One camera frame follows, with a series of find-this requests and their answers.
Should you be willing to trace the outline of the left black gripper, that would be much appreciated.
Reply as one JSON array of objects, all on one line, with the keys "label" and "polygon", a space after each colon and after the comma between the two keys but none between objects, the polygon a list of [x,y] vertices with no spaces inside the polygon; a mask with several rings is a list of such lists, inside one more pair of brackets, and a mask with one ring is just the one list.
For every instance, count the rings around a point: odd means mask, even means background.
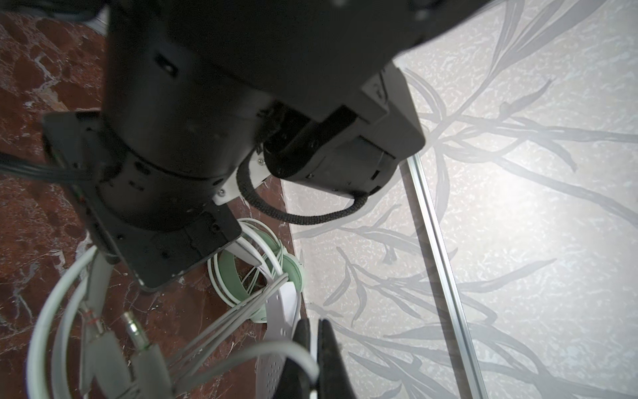
[{"label": "left black gripper", "polygon": [[123,262],[148,291],[212,258],[241,235],[229,207],[213,201],[218,179],[181,176],[136,154],[99,111],[43,118],[46,158],[85,172],[63,184],[66,197],[111,264]]}]

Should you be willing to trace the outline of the mint green headphones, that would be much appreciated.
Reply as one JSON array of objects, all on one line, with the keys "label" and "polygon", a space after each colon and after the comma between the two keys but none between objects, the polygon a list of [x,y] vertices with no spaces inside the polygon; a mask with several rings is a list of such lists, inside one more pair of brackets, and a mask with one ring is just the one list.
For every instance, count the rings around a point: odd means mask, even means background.
[{"label": "mint green headphones", "polygon": [[209,280],[222,301],[233,308],[281,274],[302,292],[307,282],[302,262],[274,231],[257,219],[239,223],[240,238],[207,261]]}]

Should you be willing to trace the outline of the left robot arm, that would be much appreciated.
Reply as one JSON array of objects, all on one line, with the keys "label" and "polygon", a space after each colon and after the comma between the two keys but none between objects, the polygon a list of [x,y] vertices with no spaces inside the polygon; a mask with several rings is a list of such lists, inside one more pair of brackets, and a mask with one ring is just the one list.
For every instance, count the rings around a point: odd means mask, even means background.
[{"label": "left robot arm", "polygon": [[84,22],[109,10],[97,111],[43,119],[47,162],[97,247],[148,291],[236,241],[219,191],[297,225],[347,217],[425,145],[400,53],[480,1],[4,1]]}]

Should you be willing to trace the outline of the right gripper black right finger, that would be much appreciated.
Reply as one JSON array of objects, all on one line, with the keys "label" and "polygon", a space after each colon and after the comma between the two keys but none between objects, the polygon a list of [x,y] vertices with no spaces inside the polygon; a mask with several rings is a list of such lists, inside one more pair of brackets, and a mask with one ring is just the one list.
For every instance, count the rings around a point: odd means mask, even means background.
[{"label": "right gripper black right finger", "polygon": [[327,319],[321,319],[318,324],[317,362],[320,369],[317,380],[318,398],[357,398],[342,360],[334,329]]}]

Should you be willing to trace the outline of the white headphones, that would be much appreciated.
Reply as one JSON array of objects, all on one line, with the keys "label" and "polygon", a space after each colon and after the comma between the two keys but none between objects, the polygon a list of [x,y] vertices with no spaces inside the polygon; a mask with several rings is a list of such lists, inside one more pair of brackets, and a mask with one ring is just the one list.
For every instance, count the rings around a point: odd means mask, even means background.
[{"label": "white headphones", "polygon": [[[257,394],[274,395],[288,359],[307,360],[292,336],[300,318],[302,292],[287,274],[262,285],[231,308],[173,357],[165,357],[132,314],[124,321],[135,352],[125,357],[116,335],[101,322],[113,267],[97,248],[88,249],[58,280],[41,311],[31,337],[27,360],[28,396],[68,398],[67,347],[76,317],[82,319],[80,391],[97,382],[108,398],[175,398],[234,367],[255,360]],[[211,367],[205,362],[243,322],[264,323],[264,340]]]}]

